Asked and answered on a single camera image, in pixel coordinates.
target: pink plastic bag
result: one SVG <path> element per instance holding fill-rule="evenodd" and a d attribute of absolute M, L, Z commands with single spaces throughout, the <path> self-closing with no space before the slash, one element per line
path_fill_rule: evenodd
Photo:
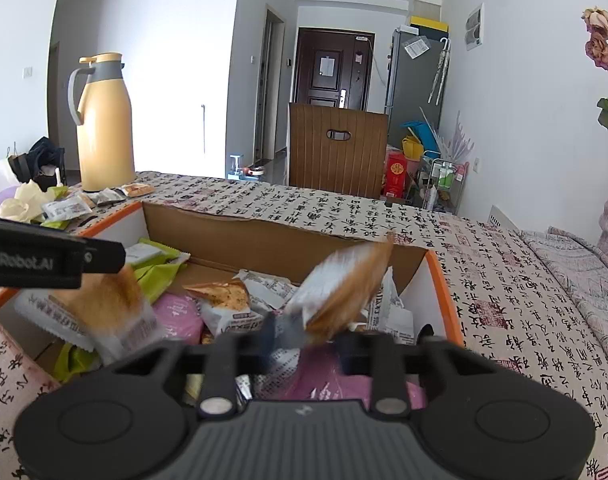
<path fill-rule="evenodd" d="M 197 306 L 191 298 L 165 292 L 155 301 L 153 310 L 166 331 L 166 337 L 199 344 L 204 321 L 197 313 Z"/>
<path fill-rule="evenodd" d="M 281 395 L 281 400 L 339 400 L 361 399 L 364 406 L 370 401 L 370 377 L 346 376 L 341 373 L 339 358 L 329 344 L 304 348 L 299 355 L 297 371 L 292 383 Z M 426 406 L 423 389 L 406 383 L 411 408 Z"/>

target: leaf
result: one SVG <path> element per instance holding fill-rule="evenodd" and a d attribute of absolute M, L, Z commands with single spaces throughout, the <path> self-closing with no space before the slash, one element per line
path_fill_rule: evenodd
<path fill-rule="evenodd" d="M 597 101 L 597 107 L 608 112 L 608 99 L 606 97 L 601 98 Z"/>
<path fill-rule="evenodd" d="M 608 130 L 608 111 L 602 110 L 600 112 L 600 116 L 597 117 L 597 122 L 599 122 L 604 128 Z"/>

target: doorway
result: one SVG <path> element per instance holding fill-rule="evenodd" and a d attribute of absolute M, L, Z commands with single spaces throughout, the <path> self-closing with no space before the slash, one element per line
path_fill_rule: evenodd
<path fill-rule="evenodd" d="M 264 164 L 275 156 L 277 101 L 285 28 L 284 21 L 275 12 L 266 9 L 255 115 L 256 164 Z"/>
<path fill-rule="evenodd" d="M 57 98 L 59 89 L 59 42 L 57 41 L 50 47 L 48 52 L 48 138 L 55 146 L 59 146 L 59 126 L 58 126 L 58 111 Z"/>
<path fill-rule="evenodd" d="M 368 32 L 300 28 L 293 100 L 365 111 L 374 44 Z"/>

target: black bag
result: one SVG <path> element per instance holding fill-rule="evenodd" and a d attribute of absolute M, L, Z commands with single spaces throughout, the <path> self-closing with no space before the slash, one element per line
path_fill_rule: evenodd
<path fill-rule="evenodd" d="M 13 173 L 20 182 L 34 180 L 42 191 L 57 185 L 57 178 L 46 175 L 41 171 L 42 166 L 59 168 L 62 184 L 66 185 L 66 169 L 64 167 L 64 149 L 58 148 L 48 137 L 41 137 L 28 151 L 18 156 L 8 158 Z"/>

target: yellow thermos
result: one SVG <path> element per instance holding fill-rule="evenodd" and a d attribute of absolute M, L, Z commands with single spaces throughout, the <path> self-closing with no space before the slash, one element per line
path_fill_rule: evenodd
<path fill-rule="evenodd" d="M 68 81 L 68 107 L 77 125 L 82 188 L 99 191 L 135 180 L 132 108 L 121 74 L 121 54 L 108 52 L 82 57 L 86 68 L 74 70 Z M 74 105 L 73 87 L 78 75 L 86 85 Z"/>

